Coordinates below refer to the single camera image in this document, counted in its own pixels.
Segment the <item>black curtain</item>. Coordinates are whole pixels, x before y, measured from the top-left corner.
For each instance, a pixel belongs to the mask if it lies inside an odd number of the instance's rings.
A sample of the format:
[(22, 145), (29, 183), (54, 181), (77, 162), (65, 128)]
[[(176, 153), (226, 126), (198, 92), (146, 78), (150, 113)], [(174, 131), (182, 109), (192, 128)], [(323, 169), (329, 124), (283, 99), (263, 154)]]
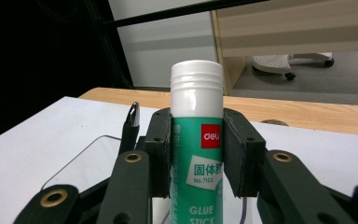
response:
[(63, 96), (132, 88), (108, 0), (0, 0), (0, 134)]

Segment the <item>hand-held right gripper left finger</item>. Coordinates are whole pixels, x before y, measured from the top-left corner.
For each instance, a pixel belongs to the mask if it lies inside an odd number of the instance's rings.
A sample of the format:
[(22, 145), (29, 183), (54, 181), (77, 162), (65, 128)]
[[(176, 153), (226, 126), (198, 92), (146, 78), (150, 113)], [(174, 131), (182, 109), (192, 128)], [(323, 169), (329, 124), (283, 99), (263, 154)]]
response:
[(172, 116), (152, 115), (136, 147), (117, 156), (96, 224), (153, 224), (153, 199), (169, 196)]

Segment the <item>clear plastic organizer box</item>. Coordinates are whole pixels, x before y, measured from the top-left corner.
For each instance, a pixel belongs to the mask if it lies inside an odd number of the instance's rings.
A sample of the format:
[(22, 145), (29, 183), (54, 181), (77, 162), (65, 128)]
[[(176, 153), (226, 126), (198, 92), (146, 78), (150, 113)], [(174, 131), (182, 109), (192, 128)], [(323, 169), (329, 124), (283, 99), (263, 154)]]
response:
[[(92, 207), (100, 205), (105, 192), (105, 187), (100, 187), (100, 184), (110, 177), (119, 146), (120, 140), (116, 137), (98, 137), (53, 175), (42, 189), (56, 185), (71, 185), (78, 189), (84, 210), (89, 211)], [(223, 184), (224, 224), (245, 224), (248, 216), (247, 202), (233, 195), (225, 175)]]

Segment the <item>wooden table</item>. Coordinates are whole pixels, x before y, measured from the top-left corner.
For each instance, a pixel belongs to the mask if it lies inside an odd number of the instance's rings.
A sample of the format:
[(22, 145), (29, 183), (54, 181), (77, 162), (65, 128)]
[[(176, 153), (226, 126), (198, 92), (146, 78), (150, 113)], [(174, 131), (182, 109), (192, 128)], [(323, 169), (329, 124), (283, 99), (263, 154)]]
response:
[[(94, 88), (82, 99), (129, 105), (136, 101), (143, 106), (164, 108), (171, 95), (163, 91)], [(358, 134), (358, 105), (325, 104), (285, 100), (226, 96), (224, 106), (241, 112), (251, 121), (277, 119), (297, 128)]]

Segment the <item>white chair base with casters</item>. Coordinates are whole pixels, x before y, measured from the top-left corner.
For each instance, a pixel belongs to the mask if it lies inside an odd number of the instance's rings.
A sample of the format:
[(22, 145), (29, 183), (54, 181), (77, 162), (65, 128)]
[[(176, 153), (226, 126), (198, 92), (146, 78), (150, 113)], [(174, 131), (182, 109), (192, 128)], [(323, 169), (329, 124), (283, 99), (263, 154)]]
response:
[(334, 65), (335, 60), (331, 52), (324, 53), (303, 53), (303, 54), (283, 54), (283, 55), (262, 55), (254, 56), (252, 67), (255, 70), (271, 74), (284, 74), (286, 79), (291, 81), (296, 75), (292, 72), (289, 64), (293, 59), (311, 59), (323, 62), (325, 67)]

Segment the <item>white cabinet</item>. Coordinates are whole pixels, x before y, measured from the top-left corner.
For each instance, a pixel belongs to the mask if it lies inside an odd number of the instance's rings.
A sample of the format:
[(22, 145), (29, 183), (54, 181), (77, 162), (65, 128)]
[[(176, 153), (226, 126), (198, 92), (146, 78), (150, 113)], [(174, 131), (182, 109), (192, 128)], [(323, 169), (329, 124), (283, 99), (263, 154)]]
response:
[[(108, 0), (116, 20), (204, 1)], [(217, 60), (210, 12), (120, 27), (118, 33), (137, 88), (168, 88), (176, 63)]]

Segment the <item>white table mat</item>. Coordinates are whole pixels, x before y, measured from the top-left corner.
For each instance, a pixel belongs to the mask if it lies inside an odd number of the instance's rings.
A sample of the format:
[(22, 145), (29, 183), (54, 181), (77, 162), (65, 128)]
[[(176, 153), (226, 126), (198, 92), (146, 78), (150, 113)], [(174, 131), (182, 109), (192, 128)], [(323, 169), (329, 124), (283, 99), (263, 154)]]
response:
[[(64, 97), (0, 135), (0, 224), (102, 135), (119, 137), (126, 105)], [(358, 185), (358, 135), (257, 123), (269, 149), (298, 156), (324, 185), (350, 195)]]

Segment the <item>black metal frame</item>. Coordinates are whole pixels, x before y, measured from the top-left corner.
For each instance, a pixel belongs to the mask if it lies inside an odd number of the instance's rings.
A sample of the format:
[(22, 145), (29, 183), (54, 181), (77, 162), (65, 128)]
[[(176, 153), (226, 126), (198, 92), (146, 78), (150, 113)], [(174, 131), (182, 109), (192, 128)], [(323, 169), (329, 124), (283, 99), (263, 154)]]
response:
[(140, 24), (145, 22), (160, 21), (170, 18), (198, 14), (198, 13), (203, 13), (203, 12), (217, 10), (217, 9), (245, 6), (245, 5), (250, 5), (250, 4), (255, 4), (265, 1), (268, 0), (209, 0), (206, 2), (201, 2), (188, 6), (164, 9), (161, 11), (151, 12), (144, 15), (129, 17), (118, 21), (115, 20), (103, 21), (102, 25), (106, 28), (118, 28), (118, 27), (130, 26), (130, 25)]

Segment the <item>black pen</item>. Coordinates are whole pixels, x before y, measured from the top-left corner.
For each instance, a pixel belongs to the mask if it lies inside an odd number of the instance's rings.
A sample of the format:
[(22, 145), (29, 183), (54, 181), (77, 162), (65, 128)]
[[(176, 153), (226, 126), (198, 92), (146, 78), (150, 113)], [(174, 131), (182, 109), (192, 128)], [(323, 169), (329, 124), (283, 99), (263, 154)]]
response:
[(140, 106), (133, 102), (123, 124), (118, 154), (134, 150), (140, 129)]

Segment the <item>light wooden desk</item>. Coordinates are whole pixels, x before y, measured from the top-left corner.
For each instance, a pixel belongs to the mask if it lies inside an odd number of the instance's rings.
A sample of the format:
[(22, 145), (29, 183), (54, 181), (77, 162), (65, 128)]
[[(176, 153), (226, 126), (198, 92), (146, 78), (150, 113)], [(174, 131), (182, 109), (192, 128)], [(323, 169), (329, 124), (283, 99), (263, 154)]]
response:
[(226, 94), (249, 56), (358, 51), (358, 0), (268, 0), (211, 17)]

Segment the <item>green glue stick white cap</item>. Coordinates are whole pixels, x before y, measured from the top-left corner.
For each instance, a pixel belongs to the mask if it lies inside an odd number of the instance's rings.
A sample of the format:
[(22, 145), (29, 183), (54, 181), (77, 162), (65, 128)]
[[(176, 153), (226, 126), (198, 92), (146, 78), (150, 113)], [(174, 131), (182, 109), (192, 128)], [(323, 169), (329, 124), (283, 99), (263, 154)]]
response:
[(223, 223), (223, 67), (192, 60), (171, 74), (171, 224)]

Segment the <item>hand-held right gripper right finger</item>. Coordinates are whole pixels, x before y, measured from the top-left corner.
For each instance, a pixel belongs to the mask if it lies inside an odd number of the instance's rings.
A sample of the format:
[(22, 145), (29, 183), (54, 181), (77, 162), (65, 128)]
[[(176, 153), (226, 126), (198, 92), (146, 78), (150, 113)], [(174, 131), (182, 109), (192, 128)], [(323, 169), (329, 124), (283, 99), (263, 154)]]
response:
[(354, 224), (294, 154), (268, 150), (238, 111), (224, 110), (224, 172), (237, 197), (256, 197), (264, 224)]

